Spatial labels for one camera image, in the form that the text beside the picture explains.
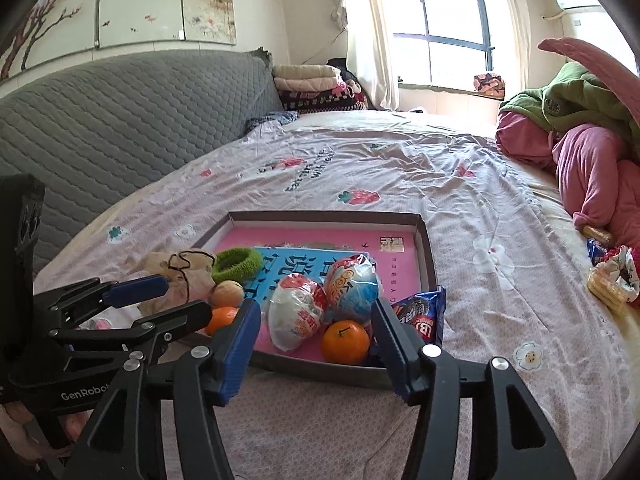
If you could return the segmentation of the left hand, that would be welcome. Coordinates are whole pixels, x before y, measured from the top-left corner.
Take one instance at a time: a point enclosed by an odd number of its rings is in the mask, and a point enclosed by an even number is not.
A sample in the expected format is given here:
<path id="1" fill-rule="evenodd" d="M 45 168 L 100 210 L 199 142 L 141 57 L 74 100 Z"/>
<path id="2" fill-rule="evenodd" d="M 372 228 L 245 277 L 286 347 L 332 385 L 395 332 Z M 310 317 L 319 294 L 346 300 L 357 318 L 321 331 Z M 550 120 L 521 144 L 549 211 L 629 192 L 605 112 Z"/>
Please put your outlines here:
<path id="1" fill-rule="evenodd" d="M 86 411 L 61 418 L 63 432 L 72 443 L 58 450 L 52 448 L 44 437 L 36 434 L 35 416 L 21 402 L 2 405 L 1 430 L 18 457 L 26 464 L 34 464 L 44 458 L 69 456 L 91 414 L 92 411 Z"/>

